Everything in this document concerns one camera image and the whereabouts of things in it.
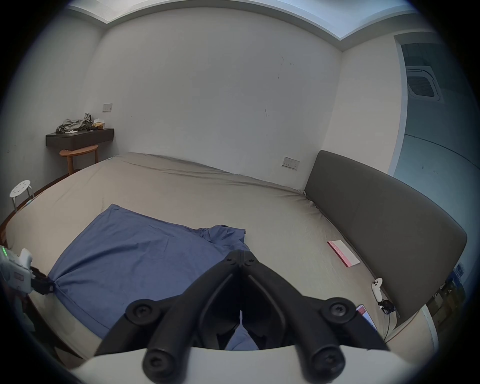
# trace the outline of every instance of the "air conditioner vent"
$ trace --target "air conditioner vent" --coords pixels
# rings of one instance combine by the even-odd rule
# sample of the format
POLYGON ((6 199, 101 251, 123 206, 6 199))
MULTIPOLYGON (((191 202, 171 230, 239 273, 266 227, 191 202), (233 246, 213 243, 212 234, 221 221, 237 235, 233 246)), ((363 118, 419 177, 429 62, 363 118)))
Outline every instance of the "air conditioner vent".
POLYGON ((432 85, 426 77, 423 76, 408 76, 407 83, 410 89, 417 96, 435 97, 432 85))
POLYGON ((409 97, 442 101, 440 87, 432 68, 425 65, 406 67, 409 97))

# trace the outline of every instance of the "gray headboard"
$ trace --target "gray headboard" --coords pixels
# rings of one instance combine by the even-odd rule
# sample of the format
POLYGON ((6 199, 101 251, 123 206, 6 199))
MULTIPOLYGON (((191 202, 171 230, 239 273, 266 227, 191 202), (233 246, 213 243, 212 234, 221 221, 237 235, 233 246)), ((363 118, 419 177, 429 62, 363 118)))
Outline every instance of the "gray headboard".
POLYGON ((384 280, 398 323, 435 293, 467 242, 465 231, 429 198, 344 156, 320 151, 305 192, 384 280))

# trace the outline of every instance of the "white wall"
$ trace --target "white wall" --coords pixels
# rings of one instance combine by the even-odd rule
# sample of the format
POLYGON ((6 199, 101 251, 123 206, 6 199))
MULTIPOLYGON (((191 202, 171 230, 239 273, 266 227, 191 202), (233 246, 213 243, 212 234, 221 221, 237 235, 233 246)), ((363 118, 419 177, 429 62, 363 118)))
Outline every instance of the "white wall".
POLYGON ((402 107, 400 60, 393 35, 342 54, 334 110, 322 149, 387 172, 402 107))
POLYGON ((196 161, 301 189, 334 104, 340 52, 277 19, 228 9, 155 13, 109 29, 84 109, 119 153, 196 161), (103 103, 113 103, 102 113, 103 103), (284 156, 300 161, 282 167, 284 156))
POLYGON ((58 150, 45 147, 45 135, 64 119, 78 117, 79 93, 102 33, 85 21, 60 16, 18 68, 0 117, 0 221, 13 210, 9 194, 16 184, 31 180, 35 191, 67 173, 58 150))

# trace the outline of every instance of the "electrical outlet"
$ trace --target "electrical outlet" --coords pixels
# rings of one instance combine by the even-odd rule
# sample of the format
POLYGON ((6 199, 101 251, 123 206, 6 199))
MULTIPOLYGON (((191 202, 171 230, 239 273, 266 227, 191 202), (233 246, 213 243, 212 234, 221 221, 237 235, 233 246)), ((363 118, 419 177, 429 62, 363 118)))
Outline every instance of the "electrical outlet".
POLYGON ((300 164, 300 162, 298 160, 291 159, 290 157, 285 157, 283 159, 282 166, 297 170, 298 167, 299 167, 299 164, 300 164))
POLYGON ((112 103, 104 104, 102 112, 111 112, 112 111, 112 105, 113 105, 112 103))

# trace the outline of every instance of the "screw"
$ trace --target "screw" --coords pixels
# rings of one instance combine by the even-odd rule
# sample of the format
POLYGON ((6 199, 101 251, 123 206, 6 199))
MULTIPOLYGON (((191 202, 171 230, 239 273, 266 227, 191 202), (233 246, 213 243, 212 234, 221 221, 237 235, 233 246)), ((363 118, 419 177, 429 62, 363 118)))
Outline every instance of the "screw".
POLYGON ((135 316, 137 317, 145 317, 152 313, 152 308, 148 305, 140 305, 135 308, 135 316))
POLYGON ((333 316, 345 316, 347 308, 345 305, 337 303, 330 307, 330 312, 333 316))
POLYGON ((154 379, 152 381, 165 379, 175 371, 174 359, 168 353, 156 350, 148 352, 148 354, 150 357, 146 357, 147 364, 144 365, 144 369, 147 368, 145 373, 148 373, 147 376, 150 379, 154 379))
POLYGON ((150 365, 154 368, 159 368, 163 365, 163 360, 158 358, 157 356, 153 356, 150 359, 150 365))
POLYGON ((343 371, 345 359, 339 350, 329 347, 313 356, 312 366, 320 378, 331 381, 343 371))

